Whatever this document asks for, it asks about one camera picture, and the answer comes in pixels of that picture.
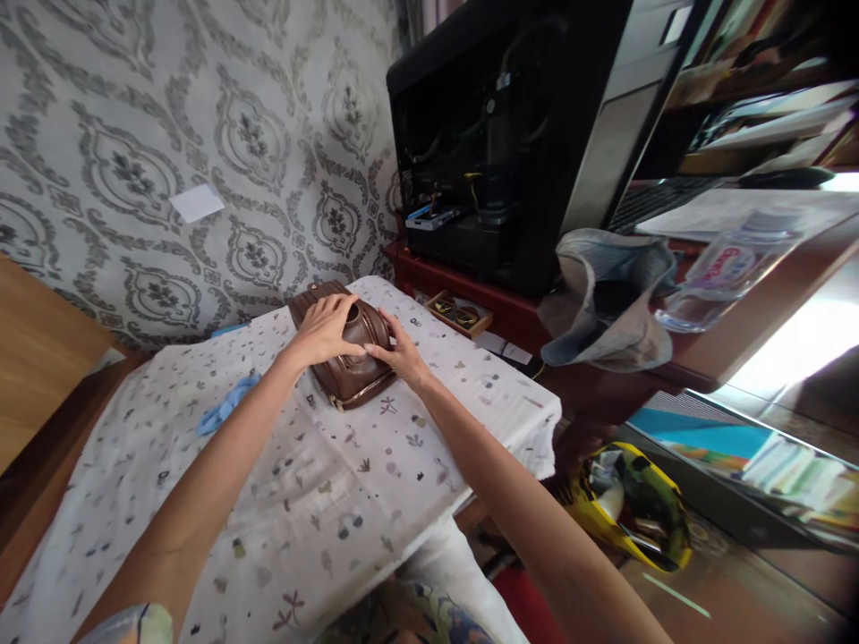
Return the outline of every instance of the keyboard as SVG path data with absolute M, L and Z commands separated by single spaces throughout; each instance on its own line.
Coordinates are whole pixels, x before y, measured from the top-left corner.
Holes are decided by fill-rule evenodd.
M 675 177 L 657 185 L 631 188 L 621 199 L 608 229 L 612 233 L 629 234 L 642 221 L 679 208 L 721 183 L 721 179 L 714 177 Z

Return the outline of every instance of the computer mouse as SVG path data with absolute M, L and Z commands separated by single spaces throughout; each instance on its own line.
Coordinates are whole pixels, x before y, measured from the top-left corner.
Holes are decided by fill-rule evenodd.
M 817 188 L 835 178 L 835 173 L 811 165 L 804 168 L 788 168 L 768 173 L 748 174 L 736 180 L 741 188 L 757 190 L 808 190 Z

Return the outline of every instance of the computer case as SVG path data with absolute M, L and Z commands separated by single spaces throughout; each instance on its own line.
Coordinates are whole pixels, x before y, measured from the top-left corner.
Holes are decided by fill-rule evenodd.
M 469 0 L 387 74 L 403 210 L 473 204 L 410 248 L 528 296 L 603 227 L 708 0 Z

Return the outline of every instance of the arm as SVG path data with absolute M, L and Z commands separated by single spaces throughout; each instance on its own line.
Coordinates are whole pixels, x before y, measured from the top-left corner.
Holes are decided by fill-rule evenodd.
M 357 300 L 332 295 L 310 307 L 295 338 L 176 483 L 73 641 L 128 606 L 148 602 L 171 615 L 178 640 L 208 553 L 298 378 L 311 364 L 365 353 L 342 337 Z
M 366 345 L 426 404 L 465 480 L 525 564 L 568 639 L 670 642 L 620 572 L 549 492 L 435 378 L 399 320 L 396 348 Z

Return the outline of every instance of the wooden desk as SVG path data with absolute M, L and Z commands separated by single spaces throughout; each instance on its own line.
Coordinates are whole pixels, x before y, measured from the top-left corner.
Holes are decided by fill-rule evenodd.
M 701 244 L 672 245 L 696 255 Z M 745 362 L 859 250 L 859 215 L 806 241 L 705 334 L 672 334 L 674 357 L 651 371 L 618 374 L 591 365 L 547 369 L 540 383 L 560 396 L 571 431 L 557 447 L 558 464 L 569 463 L 628 420 L 658 391 L 677 395 L 689 388 L 708 394 L 724 385 Z M 417 258 L 405 240 L 385 249 L 394 264 L 396 286 L 435 295 L 450 289 L 495 314 L 489 328 L 526 351 L 539 355 L 549 334 L 537 318 L 537 300 L 485 284 L 438 262 Z M 694 257 L 680 267 L 681 275 Z

